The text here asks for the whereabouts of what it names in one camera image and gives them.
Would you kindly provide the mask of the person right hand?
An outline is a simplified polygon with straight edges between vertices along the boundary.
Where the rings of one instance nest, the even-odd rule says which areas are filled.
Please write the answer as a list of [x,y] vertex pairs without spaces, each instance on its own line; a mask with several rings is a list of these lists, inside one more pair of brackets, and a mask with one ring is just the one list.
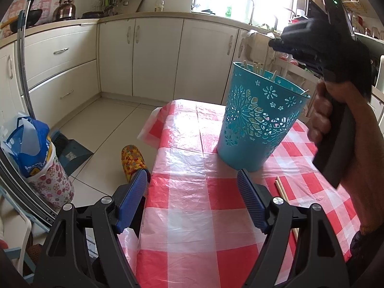
[[346,104],[355,119],[355,147],[351,165],[341,180],[360,221],[360,232],[367,235],[383,225],[383,135],[376,117],[356,87],[349,81],[317,84],[308,138],[320,144],[331,129],[332,106],[325,95]]

